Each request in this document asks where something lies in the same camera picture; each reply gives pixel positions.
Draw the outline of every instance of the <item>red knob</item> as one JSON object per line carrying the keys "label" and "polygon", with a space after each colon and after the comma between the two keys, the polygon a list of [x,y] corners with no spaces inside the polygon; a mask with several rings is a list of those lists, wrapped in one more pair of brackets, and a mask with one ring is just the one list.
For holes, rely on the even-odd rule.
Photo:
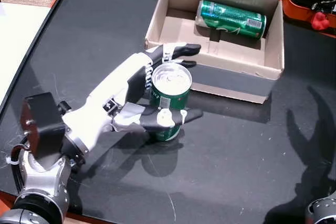
{"label": "red knob", "polygon": [[329,27],[327,16],[322,12],[315,13],[311,21],[311,27],[318,31],[327,29]]}

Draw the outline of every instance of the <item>printed label on can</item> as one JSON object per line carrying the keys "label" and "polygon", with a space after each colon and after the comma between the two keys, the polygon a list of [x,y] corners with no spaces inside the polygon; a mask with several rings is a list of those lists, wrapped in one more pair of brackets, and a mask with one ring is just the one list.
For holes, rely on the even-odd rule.
{"label": "printed label on can", "polygon": [[246,24],[251,27],[261,28],[262,22],[248,18]]}
{"label": "printed label on can", "polygon": [[170,106],[170,98],[160,97],[160,105],[163,109],[169,109]]}

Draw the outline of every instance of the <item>black fingertip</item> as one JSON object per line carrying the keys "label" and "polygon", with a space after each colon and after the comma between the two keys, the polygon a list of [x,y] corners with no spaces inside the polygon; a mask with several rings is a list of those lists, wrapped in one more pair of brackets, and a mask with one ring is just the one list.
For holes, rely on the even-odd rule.
{"label": "black fingertip", "polygon": [[199,53],[200,49],[201,49],[201,45],[200,44],[187,44],[185,45],[187,48],[191,49],[191,50],[195,50],[197,51],[197,53]]}
{"label": "black fingertip", "polygon": [[200,118],[203,116],[203,111],[200,109],[189,109],[187,110],[187,116],[185,117],[184,122],[190,122],[192,120],[195,120],[197,118]]}
{"label": "black fingertip", "polygon": [[197,65],[197,62],[193,60],[184,60],[180,63],[180,65],[182,65],[185,68],[192,68]]}
{"label": "black fingertip", "polygon": [[200,49],[201,49],[200,44],[187,44],[184,47],[183,55],[184,56],[196,55],[199,53]]}

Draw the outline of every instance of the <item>can lid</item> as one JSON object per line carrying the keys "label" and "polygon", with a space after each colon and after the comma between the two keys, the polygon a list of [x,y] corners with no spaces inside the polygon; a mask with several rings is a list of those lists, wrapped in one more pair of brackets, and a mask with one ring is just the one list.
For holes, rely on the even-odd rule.
{"label": "can lid", "polygon": [[192,77],[185,67],[176,63],[165,63],[154,70],[152,81],[160,92],[179,95],[191,87]]}

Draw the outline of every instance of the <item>white paper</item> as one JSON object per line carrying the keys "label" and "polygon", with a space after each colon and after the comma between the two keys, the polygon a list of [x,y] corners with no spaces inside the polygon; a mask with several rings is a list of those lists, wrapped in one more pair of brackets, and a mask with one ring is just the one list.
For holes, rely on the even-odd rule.
{"label": "white paper", "polygon": [[0,3],[0,104],[49,10]]}

